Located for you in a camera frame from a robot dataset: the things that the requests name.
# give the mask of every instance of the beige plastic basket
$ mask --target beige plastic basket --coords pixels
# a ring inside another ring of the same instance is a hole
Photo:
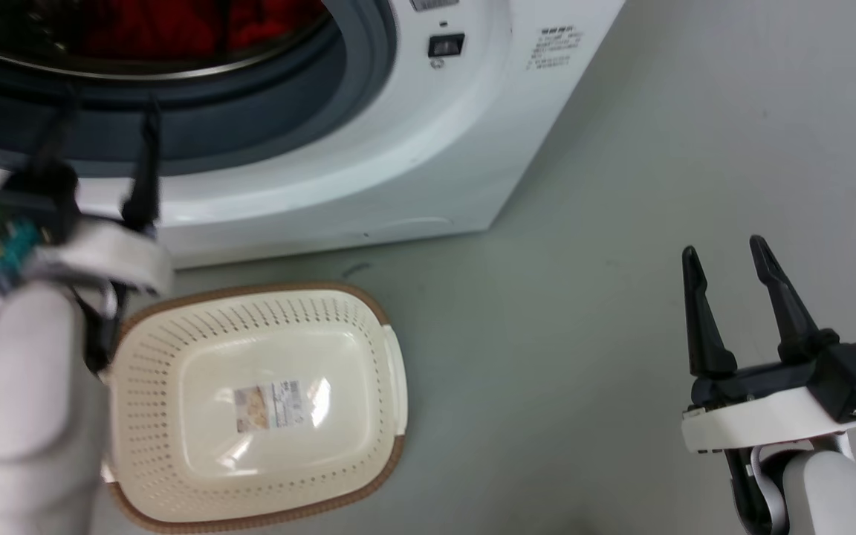
[[[111,491],[151,531],[254,528],[342,507],[401,456],[398,339],[347,285],[156,305],[123,326],[108,383]]]

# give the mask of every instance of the floor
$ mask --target floor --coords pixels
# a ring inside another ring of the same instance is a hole
[[[679,430],[679,254],[698,247],[739,362],[771,362],[751,233],[856,340],[856,3],[629,2],[489,233],[180,275],[180,294],[347,281],[401,339],[387,484],[249,533],[740,533],[723,458]],[[142,533],[107,495],[95,514],[92,535]]]

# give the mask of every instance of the product label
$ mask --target product label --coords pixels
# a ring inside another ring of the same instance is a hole
[[[455,6],[461,0],[412,0],[415,11],[437,10],[439,7]]]
[[[527,60],[527,71],[541,68],[565,67],[570,64],[574,51],[580,48],[582,31],[573,26],[544,27]]]
[[[238,433],[296,427],[307,422],[298,380],[236,389],[233,400],[237,406]]]

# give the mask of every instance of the white washing machine panel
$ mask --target white washing machine panel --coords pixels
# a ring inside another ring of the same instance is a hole
[[[353,121],[286,155],[163,179],[160,237],[179,267],[489,227],[622,0],[391,4],[395,66]],[[432,36],[457,33],[462,55],[428,57]],[[79,203],[116,214],[128,187],[82,179]]]

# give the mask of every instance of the red clothing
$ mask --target red clothing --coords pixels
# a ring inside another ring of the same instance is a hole
[[[92,0],[75,54],[130,60],[210,57],[299,30],[324,13],[320,0],[230,0],[224,26],[217,0]]]

